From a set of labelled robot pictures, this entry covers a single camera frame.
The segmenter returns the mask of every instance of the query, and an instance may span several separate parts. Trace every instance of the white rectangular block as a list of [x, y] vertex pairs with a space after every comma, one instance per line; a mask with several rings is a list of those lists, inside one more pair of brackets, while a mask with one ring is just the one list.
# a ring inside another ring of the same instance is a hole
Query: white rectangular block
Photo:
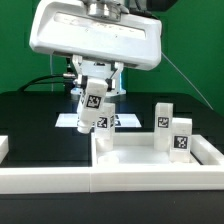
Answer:
[[190, 161], [192, 120], [187, 118], [172, 119], [172, 136], [170, 146], [171, 162]]
[[8, 152], [9, 152], [8, 137], [0, 136], [0, 163], [3, 161]]
[[157, 103], [155, 111], [154, 149], [168, 151], [170, 148], [173, 104]]

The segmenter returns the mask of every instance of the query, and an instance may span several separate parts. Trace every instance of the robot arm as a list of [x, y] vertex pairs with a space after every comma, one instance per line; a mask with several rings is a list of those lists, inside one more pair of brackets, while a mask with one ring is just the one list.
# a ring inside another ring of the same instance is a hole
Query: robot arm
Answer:
[[[78, 79], [88, 76], [78, 106], [78, 130], [88, 133], [99, 116], [108, 83], [123, 67], [151, 70], [161, 60], [161, 22], [128, 14], [113, 0], [41, 0], [30, 37], [39, 53], [71, 57]], [[103, 74], [94, 65], [113, 65]]]

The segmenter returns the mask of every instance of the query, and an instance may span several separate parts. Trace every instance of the white plastic frame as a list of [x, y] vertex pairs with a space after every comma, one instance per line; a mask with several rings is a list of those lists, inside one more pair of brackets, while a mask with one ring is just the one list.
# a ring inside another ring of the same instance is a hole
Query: white plastic frame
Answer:
[[[153, 133], [119, 135], [153, 139]], [[2, 152], [8, 151], [7, 137], [0, 139], [3, 159]], [[98, 166], [94, 141], [93, 134], [92, 167], [1, 168], [0, 194], [224, 189], [224, 156], [200, 135], [193, 135], [191, 151], [205, 165]]]

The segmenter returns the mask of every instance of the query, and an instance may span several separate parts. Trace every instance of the cable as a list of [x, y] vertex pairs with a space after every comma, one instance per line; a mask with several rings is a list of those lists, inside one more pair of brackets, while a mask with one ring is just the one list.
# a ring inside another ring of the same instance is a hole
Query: cable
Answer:
[[203, 96], [203, 94], [198, 90], [198, 88], [184, 75], [183, 72], [162, 52], [162, 56], [176, 69], [176, 71], [194, 88], [194, 90], [200, 95], [200, 97], [207, 103], [210, 109], [214, 110], [208, 100]]
[[21, 86], [17, 91], [23, 92], [27, 87], [29, 87], [30, 85], [33, 85], [34, 83], [36, 83], [38, 81], [42, 81], [42, 80], [46, 80], [46, 79], [53, 79], [53, 78], [63, 78], [63, 75], [62, 74], [59, 74], [59, 75], [48, 75], [48, 76], [42, 76], [42, 77], [33, 79], [32, 81], [28, 82], [27, 84]]
[[140, 5], [138, 0], [135, 0], [135, 5], [136, 5], [136, 7], [138, 8], [139, 11], [142, 10], [141, 5]]
[[[54, 66], [53, 66], [53, 55], [50, 55], [50, 72], [51, 72], [51, 76], [53, 76], [54, 74]], [[52, 83], [51, 85], [51, 91], [54, 91], [54, 84]]]

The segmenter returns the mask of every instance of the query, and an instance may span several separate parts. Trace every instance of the white block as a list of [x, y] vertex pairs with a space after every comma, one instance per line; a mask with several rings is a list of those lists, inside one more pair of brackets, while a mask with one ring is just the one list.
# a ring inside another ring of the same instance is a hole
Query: white block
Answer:
[[89, 78], [87, 87], [80, 97], [77, 114], [79, 116], [78, 131], [89, 133], [101, 111], [108, 84], [105, 80]]
[[155, 111], [154, 149], [168, 151], [170, 148], [173, 104], [157, 103]]
[[192, 120], [187, 118], [173, 118], [170, 146], [171, 162], [190, 161], [190, 146], [192, 134]]
[[8, 152], [9, 152], [8, 137], [0, 136], [0, 163], [3, 161]]
[[95, 123], [96, 148], [99, 151], [113, 149], [113, 135], [115, 132], [115, 104], [104, 103]]

